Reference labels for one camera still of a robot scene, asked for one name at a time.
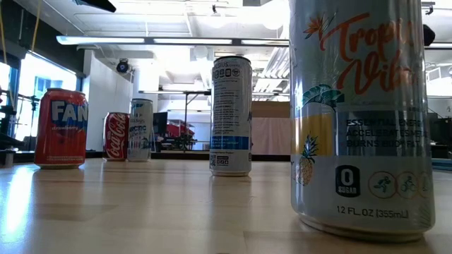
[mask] white can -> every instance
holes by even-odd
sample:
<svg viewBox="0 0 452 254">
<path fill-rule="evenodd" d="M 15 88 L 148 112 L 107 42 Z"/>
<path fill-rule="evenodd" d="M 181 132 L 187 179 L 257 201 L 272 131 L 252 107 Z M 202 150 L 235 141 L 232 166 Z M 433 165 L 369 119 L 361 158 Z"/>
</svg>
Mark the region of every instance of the white can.
<svg viewBox="0 0 452 254">
<path fill-rule="evenodd" d="M 334 234 L 420 238 L 435 221 L 421 2 L 290 9 L 294 210 Z"/>
<path fill-rule="evenodd" d="M 147 162 L 150 155 L 153 128 L 153 102 L 149 99 L 132 99 L 129 119 L 130 162 Z"/>
<path fill-rule="evenodd" d="M 247 176 L 251 171 L 250 60 L 217 59 L 212 70 L 212 133 L 210 170 L 214 176 Z"/>
</svg>

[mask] tropical vibe can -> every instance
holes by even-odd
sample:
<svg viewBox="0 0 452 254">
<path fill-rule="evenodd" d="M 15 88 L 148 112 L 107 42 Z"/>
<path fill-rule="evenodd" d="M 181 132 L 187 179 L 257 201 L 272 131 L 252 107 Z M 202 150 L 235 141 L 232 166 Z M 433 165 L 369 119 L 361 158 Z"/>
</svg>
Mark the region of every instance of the tropical vibe can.
<svg viewBox="0 0 452 254">
<path fill-rule="evenodd" d="M 110 112 L 105 117 L 104 153 L 107 161 L 123 162 L 127 159 L 129 114 Z"/>
<path fill-rule="evenodd" d="M 130 162 L 147 162 L 152 138 L 153 102 L 149 99 L 133 99 L 130 110 L 127 159 Z"/>
<path fill-rule="evenodd" d="M 421 2 L 290 9 L 293 208 L 334 234 L 419 238 L 435 221 Z"/>
<path fill-rule="evenodd" d="M 210 170 L 215 176 L 251 171 L 251 62 L 241 56 L 215 60 Z"/>
<path fill-rule="evenodd" d="M 40 102 L 35 164 L 74 168 L 85 163 L 88 103 L 81 92 L 49 88 Z"/>
</svg>

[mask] soda can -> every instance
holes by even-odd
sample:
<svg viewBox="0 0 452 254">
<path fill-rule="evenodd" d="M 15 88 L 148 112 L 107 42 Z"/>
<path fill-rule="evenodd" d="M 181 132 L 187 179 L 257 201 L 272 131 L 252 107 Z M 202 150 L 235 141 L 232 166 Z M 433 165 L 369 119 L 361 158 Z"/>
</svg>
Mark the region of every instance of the soda can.
<svg viewBox="0 0 452 254">
<path fill-rule="evenodd" d="M 250 60 L 220 57 L 212 70 L 210 170 L 214 176 L 247 176 L 251 171 Z"/>
<path fill-rule="evenodd" d="M 435 222 L 421 1 L 290 12 L 294 210 L 333 234 L 419 239 Z"/>
<path fill-rule="evenodd" d="M 35 164 L 43 169 L 85 163 L 88 103 L 81 92 L 48 88 L 40 102 Z"/>
<path fill-rule="evenodd" d="M 129 114 L 110 112 L 105 117 L 104 152 L 107 161 L 123 162 L 127 159 Z"/>
<path fill-rule="evenodd" d="M 153 128 L 153 102 L 149 99 L 132 99 L 129 120 L 130 162 L 147 162 Z"/>
</svg>

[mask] wooden table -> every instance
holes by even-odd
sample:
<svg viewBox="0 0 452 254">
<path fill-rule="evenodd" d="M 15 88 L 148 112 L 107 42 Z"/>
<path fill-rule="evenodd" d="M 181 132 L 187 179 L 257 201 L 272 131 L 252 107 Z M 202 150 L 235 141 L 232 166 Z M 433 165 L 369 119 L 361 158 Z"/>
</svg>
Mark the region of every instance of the wooden table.
<svg viewBox="0 0 452 254">
<path fill-rule="evenodd" d="M 0 253 L 452 253 L 452 174 L 435 172 L 437 223 L 424 240 L 375 244 L 300 224 L 289 163 L 214 178 L 208 162 L 0 169 Z"/>
</svg>

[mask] desk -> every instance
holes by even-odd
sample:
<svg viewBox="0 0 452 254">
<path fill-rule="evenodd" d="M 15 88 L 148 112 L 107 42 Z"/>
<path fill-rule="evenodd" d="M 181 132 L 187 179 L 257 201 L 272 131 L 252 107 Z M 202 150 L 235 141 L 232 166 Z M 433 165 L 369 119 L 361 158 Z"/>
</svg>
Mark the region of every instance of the desk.
<svg viewBox="0 0 452 254">
<path fill-rule="evenodd" d="M 382 245 L 300 224 L 289 167 L 254 162 L 249 178 L 230 179 L 204 161 L 2 169 L 0 253 L 451 253 L 452 174 L 434 173 L 437 223 L 424 240 Z"/>
</svg>

